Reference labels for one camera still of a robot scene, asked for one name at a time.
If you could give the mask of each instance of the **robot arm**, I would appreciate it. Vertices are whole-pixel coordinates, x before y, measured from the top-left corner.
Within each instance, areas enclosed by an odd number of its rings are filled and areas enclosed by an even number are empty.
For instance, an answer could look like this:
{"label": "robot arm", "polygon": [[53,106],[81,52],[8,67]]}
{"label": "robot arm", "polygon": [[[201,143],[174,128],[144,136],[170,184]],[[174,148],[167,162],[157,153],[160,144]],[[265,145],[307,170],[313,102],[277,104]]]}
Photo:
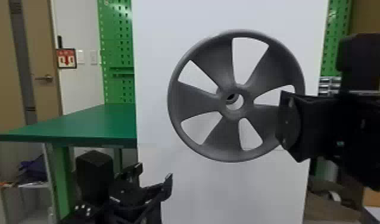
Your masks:
{"label": "robot arm", "polygon": [[337,69],[332,97],[281,93],[276,138],[297,162],[323,156],[380,191],[380,34],[343,39]]}

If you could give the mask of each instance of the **wheel spoke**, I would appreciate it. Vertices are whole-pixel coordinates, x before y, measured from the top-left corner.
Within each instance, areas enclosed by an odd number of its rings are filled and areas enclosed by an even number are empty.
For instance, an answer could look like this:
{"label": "wheel spoke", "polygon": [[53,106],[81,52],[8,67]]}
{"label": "wheel spoke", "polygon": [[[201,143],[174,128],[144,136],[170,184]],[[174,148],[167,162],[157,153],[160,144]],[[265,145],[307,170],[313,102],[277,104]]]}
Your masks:
{"label": "wheel spoke", "polygon": [[216,95],[182,82],[177,82],[172,89],[171,101],[170,105],[174,107],[179,122],[199,114],[217,111],[219,103]]}
{"label": "wheel spoke", "polygon": [[247,115],[248,121],[261,136],[262,141],[275,138],[278,122],[278,107],[271,105],[255,105]]}
{"label": "wheel spoke", "polygon": [[204,141],[204,145],[233,153],[242,151],[238,122],[222,117]]}
{"label": "wheel spoke", "polygon": [[277,58],[278,55],[280,54],[275,52],[274,47],[270,46],[247,80],[245,85],[253,97],[292,84],[291,71],[288,70],[286,63],[283,63],[283,59]]}
{"label": "wheel spoke", "polygon": [[232,51],[232,39],[223,39],[202,48],[192,61],[224,90],[235,84]]}

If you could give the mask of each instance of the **green pegboard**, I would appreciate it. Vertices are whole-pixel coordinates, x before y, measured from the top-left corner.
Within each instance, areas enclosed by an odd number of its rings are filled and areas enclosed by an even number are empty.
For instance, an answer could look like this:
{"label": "green pegboard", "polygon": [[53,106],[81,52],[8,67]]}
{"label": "green pegboard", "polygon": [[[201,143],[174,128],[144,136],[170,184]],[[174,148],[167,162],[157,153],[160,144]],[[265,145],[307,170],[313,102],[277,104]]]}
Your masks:
{"label": "green pegboard", "polygon": [[336,70],[337,50],[339,41],[348,35],[350,13],[351,0],[329,0],[321,76],[340,76]]}
{"label": "green pegboard", "polygon": [[134,104],[132,7],[130,0],[98,0],[106,104]]}

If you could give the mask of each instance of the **black mechanical part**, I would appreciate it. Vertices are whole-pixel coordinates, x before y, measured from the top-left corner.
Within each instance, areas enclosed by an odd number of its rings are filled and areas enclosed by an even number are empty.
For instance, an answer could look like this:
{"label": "black mechanical part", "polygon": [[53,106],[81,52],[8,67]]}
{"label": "black mechanical part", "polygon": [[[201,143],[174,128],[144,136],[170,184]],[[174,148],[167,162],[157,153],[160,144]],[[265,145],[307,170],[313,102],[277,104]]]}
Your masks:
{"label": "black mechanical part", "polygon": [[[85,192],[94,192],[104,198],[105,188],[92,185],[94,179],[92,168],[103,167],[108,164],[108,155],[101,155],[100,152],[90,151],[80,156],[80,166],[77,166],[77,173],[88,172],[91,175],[81,177],[81,188]],[[163,183],[141,188],[138,184],[139,175],[143,172],[142,163],[136,163],[122,170],[122,172],[110,184],[106,185],[107,197],[102,203],[94,200],[94,197],[86,197],[78,201],[73,211],[65,217],[61,224],[161,224],[161,203],[167,200],[172,194],[173,175],[166,176]]]}
{"label": "black mechanical part", "polygon": [[297,162],[323,156],[380,191],[380,34],[341,41],[332,97],[281,93],[276,137]]}
{"label": "black mechanical part", "polygon": [[96,150],[76,158],[77,184],[82,200],[100,206],[108,200],[108,186],[114,180],[113,160]]}

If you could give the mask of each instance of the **gray wheel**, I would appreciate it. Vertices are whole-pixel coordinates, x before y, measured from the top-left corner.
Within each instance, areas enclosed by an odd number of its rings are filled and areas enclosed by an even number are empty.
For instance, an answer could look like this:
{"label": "gray wheel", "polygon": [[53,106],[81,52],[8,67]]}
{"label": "gray wheel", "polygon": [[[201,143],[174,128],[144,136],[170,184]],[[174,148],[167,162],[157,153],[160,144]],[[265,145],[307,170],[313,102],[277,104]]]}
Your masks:
{"label": "gray wheel", "polygon": [[[257,39],[268,49],[244,85],[233,75],[232,41],[234,38]],[[189,61],[193,61],[218,86],[211,94],[178,81]],[[297,60],[279,41],[250,30],[231,30],[204,39],[193,46],[177,64],[168,89],[168,111],[172,125],[183,142],[196,153],[217,161],[239,162],[260,157],[279,145],[275,138],[278,108],[256,105],[254,99],[272,89],[292,85],[297,94],[304,94],[304,78]],[[238,110],[226,107],[227,99],[242,95]],[[191,117],[218,111],[222,118],[202,144],[193,141],[181,123]],[[238,123],[247,118],[263,143],[253,150],[243,150]]]}

